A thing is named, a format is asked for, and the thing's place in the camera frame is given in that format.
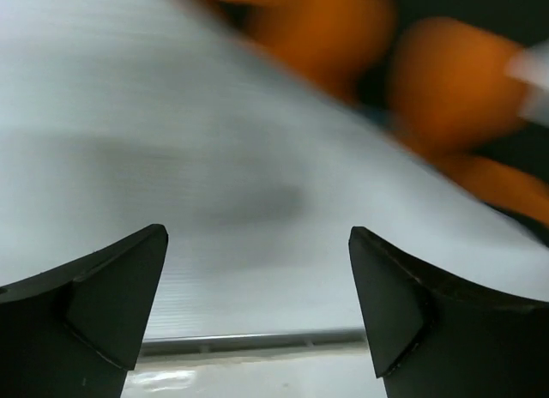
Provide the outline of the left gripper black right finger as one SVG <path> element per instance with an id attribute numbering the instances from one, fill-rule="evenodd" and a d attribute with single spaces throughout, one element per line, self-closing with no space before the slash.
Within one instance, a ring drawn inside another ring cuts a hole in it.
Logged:
<path id="1" fill-rule="evenodd" d="M 388 396 L 547 396 L 547 303 L 464 280 L 362 226 L 348 248 L 375 375 Z"/>

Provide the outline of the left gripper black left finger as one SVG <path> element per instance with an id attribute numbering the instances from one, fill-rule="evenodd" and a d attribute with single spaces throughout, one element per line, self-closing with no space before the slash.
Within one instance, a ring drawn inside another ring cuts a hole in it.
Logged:
<path id="1" fill-rule="evenodd" d="M 164 267 L 153 224 L 1 288 L 1 395 L 119 397 L 136 367 Z"/>

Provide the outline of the orange camouflage shorts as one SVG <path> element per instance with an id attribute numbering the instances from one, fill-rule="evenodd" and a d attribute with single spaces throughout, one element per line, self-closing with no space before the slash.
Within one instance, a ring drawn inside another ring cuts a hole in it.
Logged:
<path id="1" fill-rule="evenodd" d="M 521 116 L 514 58 L 548 0 L 197 0 L 247 45 L 350 106 L 476 199 L 548 228 L 548 130 Z"/>

